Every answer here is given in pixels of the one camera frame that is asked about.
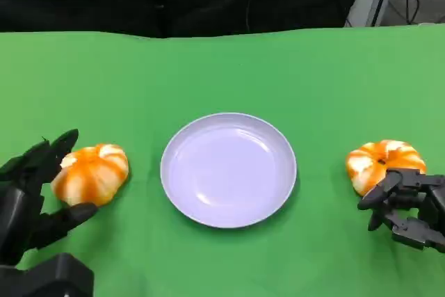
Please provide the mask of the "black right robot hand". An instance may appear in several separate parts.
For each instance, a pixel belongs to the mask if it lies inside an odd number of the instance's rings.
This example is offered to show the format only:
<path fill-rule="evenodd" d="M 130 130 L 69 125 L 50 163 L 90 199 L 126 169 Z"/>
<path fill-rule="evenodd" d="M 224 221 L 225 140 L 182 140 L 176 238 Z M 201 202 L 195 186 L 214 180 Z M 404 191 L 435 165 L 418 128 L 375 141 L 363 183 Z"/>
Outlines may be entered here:
<path fill-rule="evenodd" d="M 444 252 L 444 176 L 417 169 L 390 168 L 359 201 L 372 211 L 368 230 L 387 226 L 392 239 L 422 250 Z"/>

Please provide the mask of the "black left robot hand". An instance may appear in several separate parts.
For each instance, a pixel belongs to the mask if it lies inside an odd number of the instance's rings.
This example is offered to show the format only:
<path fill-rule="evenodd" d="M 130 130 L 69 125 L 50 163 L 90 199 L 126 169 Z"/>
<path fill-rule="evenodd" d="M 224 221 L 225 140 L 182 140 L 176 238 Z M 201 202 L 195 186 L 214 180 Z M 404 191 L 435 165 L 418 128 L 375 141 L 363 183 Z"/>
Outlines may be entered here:
<path fill-rule="evenodd" d="M 16 266 L 30 249 L 44 248 L 67 236 L 70 230 L 92 218 L 93 203 L 42 213 L 42 186 L 62 170 L 63 157 L 72 151 L 79 131 L 72 129 L 54 142 L 44 139 L 1 167 L 1 265 Z"/>

